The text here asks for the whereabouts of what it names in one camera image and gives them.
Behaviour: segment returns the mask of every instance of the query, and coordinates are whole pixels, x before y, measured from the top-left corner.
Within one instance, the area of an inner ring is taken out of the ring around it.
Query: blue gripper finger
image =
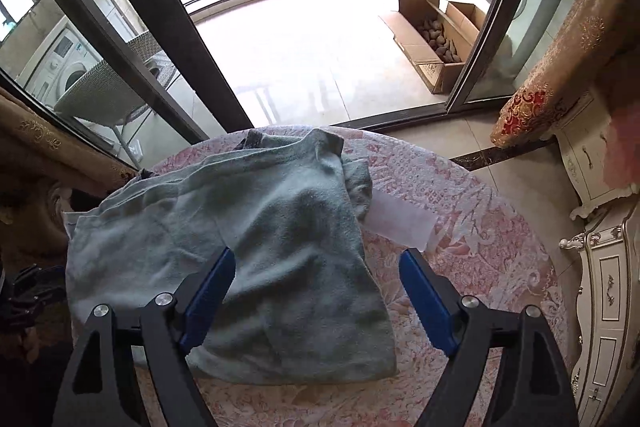
[[[409,250],[402,252],[399,271],[402,285],[431,344],[451,357],[460,345],[460,339],[457,338],[459,335],[456,334],[459,323],[456,297],[460,296],[448,279],[434,274],[418,251],[415,254]],[[430,278],[438,283],[438,289],[447,293],[442,296],[445,301],[438,294]]]
[[[183,334],[178,343],[185,355],[204,342],[235,276],[236,258],[231,250],[225,248],[183,313]]]

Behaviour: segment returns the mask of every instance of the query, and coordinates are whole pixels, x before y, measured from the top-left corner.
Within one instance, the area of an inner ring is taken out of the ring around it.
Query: cardboard box
[[[394,33],[394,40],[432,93],[449,93],[469,56],[484,14],[473,4],[449,3],[447,12],[438,8],[440,0],[398,0],[398,11],[380,18]],[[444,35],[451,39],[462,62],[445,64],[415,29],[425,18],[439,20]]]

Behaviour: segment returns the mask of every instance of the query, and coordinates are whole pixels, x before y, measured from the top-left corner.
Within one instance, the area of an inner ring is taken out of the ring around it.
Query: gray clothing
[[[69,214],[72,316],[84,323],[99,303],[145,305],[226,245],[236,278],[188,356],[192,368],[251,384],[395,374],[391,323],[356,220],[370,203],[366,161],[341,158],[342,138],[318,129],[303,139],[253,131],[244,147]]]

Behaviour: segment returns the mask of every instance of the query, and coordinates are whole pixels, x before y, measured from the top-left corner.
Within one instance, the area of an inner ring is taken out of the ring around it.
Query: pink tablecloth
[[[471,172],[406,142],[346,128],[329,128],[345,139],[344,151],[369,159],[374,186],[438,216],[438,245],[428,253],[431,267],[462,294],[478,296],[491,308],[521,311],[536,304],[567,353],[567,312],[556,272],[542,243],[524,218]],[[303,136],[307,127],[267,127],[269,134]],[[233,149],[244,132],[194,145],[158,164],[169,172]],[[422,329],[402,288],[398,256],[404,250],[364,233],[366,261],[378,282],[396,337],[398,375],[369,383],[261,387],[201,379],[198,386],[224,426],[397,426],[411,427],[422,412],[446,364]],[[499,365],[492,350],[467,425],[479,426],[491,398]],[[153,425],[164,425],[150,378],[139,371]]]

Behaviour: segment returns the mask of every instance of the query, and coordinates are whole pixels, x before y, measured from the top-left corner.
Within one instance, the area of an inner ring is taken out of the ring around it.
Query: gray wicker chair
[[[160,48],[150,32],[138,35],[127,45],[145,62],[156,80],[168,89],[177,68]],[[82,118],[109,127],[118,138],[133,165],[140,169],[117,126],[141,116],[148,105],[104,60],[70,86],[56,102],[53,110],[64,116]]]

